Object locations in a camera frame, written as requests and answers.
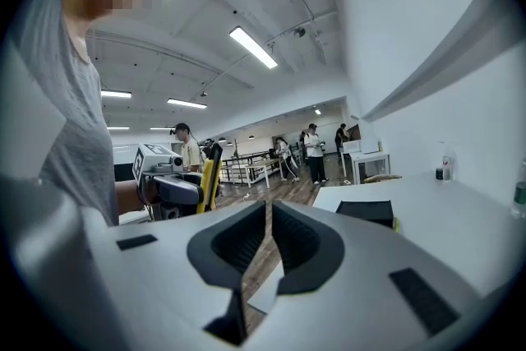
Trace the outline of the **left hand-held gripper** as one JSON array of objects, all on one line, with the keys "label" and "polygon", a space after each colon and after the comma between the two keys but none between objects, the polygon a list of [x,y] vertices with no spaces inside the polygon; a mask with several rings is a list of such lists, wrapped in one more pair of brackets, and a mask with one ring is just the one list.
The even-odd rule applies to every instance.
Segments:
[{"label": "left hand-held gripper", "polygon": [[162,145],[140,143],[133,162],[138,193],[152,220],[164,220],[161,208],[198,205],[204,199],[200,173],[176,173],[182,157]]}]

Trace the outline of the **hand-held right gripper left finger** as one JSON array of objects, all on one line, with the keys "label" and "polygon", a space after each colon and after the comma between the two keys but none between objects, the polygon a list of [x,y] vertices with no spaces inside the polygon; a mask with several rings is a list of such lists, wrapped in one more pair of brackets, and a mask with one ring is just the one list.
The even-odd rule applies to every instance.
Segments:
[{"label": "hand-held right gripper left finger", "polygon": [[122,329],[107,351],[266,351],[247,336],[242,277],[265,203],[107,232],[107,286]]}]

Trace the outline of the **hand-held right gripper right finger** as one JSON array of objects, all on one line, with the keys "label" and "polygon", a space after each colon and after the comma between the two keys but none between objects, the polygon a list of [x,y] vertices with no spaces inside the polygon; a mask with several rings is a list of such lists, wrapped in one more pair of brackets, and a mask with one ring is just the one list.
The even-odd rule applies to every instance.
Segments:
[{"label": "hand-held right gripper right finger", "polygon": [[284,276],[247,351],[404,351],[452,326],[478,293],[385,226],[272,205]]}]

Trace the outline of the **black box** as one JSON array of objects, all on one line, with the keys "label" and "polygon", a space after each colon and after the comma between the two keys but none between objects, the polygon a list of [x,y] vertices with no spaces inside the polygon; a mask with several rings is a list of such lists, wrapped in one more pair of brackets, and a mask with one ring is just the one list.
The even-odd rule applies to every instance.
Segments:
[{"label": "black box", "polygon": [[363,219],[391,229],[395,227],[391,201],[341,201],[335,213]]}]

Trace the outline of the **person's left forearm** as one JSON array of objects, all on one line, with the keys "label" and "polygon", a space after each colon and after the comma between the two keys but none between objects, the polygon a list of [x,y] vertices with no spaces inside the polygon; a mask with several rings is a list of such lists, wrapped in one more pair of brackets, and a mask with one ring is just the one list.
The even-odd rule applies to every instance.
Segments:
[{"label": "person's left forearm", "polygon": [[138,211],[144,207],[144,203],[139,197],[138,185],[135,180],[115,182],[115,192],[118,215]]}]

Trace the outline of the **black monitor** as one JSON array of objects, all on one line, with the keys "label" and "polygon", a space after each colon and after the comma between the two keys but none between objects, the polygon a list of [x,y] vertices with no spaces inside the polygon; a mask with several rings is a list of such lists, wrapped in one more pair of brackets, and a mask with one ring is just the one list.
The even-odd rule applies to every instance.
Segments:
[{"label": "black monitor", "polygon": [[115,164],[113,166],[114,178],[116,182],[134,181],[133,163]]}]

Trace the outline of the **black metal railing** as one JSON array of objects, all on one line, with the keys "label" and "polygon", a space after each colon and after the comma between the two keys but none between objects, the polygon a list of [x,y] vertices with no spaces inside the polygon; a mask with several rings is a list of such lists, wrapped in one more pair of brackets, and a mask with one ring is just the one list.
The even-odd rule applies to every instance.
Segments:
[{"label": "black metal railing", "polygon": [[270,152],[267,150],[223,159],[219,176],[220,181],[224,183],[247,185],[248,181],[245,168],[255,162],[267,160],[269,157]]}]

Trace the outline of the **wooden-top table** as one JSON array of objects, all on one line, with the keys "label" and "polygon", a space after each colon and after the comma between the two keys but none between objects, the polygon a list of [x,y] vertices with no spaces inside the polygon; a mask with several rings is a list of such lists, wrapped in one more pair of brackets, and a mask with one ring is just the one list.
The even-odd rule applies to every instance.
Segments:
[{"label": "wooden-top table", "polygon": [[251,185],[254,182],[261,180],[259,177],[252,176],[252,171],[261,170],[263,172],[265,185],[268,189],[270,189],[270,175],[275,171],[275,166],[278,166],[279,176],[282,178],[284,173],[280,159],[263,159],[253,162],[252,164],[247,164],[244,167],[244,170],[247,177],[248,188],[251,188]]}]

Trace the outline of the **large white table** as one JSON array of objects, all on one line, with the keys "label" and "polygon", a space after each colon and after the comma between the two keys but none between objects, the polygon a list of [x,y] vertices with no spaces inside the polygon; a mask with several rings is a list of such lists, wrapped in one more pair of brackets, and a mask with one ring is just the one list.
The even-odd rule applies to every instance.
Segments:
[{"label": "large white table", "polygon": [[438,181],[433,173],[323,187],[313,205],[334,212],[343,201],[390,201],[400,233],[481,295],[511,281],[526,257],[526,219],[461,182]]}]

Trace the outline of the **wooden chair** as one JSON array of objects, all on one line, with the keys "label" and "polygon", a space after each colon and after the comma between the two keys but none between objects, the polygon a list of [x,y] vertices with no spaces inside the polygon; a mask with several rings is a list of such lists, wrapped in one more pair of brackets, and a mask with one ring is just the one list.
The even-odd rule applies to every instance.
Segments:
[{"label": "wooden chair", "polygon": [[376,176],[371,176],[369,178],[365,178],[364,182],[366,184],[368,184],[368,183],[376,183],[376,182],[384,182],[384,181],[389,181],[389,180],[395,180],[395,179],[400,179],[400,178],[401,178],[401,176],[399,176],[399,175],[379,174],[379,175],[376,175]]}]

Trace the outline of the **person's torso in grey shirt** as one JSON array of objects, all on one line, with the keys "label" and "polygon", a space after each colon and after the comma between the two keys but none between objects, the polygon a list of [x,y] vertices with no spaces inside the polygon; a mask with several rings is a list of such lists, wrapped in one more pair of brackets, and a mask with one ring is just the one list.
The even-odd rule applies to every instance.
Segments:
[{"label": "person's torso in grey shirt", "polygon": [[52,113],[63,120],[39,177],[79,205],[100,211],[108,225],[118,224],[113,147],[99,73],[73,46],[62,0],[25,0],[7,34]]}]

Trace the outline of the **small white table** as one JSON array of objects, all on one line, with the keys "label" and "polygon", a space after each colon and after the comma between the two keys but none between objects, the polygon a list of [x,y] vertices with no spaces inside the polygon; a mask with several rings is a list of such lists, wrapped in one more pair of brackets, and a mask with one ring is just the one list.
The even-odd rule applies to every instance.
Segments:
[{"label": "small white table", "polygon": [[348,153],[352,168],[353,168],[353,183],[355,185],[361,184],[361,177],[360,177],[360,170],[359,165],[360,164],[367,164],[371,162],[380,161],[382,162],[382,174],[390,175],[390,154],[385,151],[378,151],[374,153],[368,153],[364,154],[362,152],[353,152]]}]

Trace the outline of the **clear bottle red label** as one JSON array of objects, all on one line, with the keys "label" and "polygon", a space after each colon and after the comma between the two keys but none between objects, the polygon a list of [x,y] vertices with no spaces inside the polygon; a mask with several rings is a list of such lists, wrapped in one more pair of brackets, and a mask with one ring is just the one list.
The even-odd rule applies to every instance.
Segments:
[{"label": "clear bottle red label", "polygon": [[444,151],[442,155],[442,173],[443,180],[450,182],[453,180],[454,170],[454,151],[448,143],[444,143]]}]

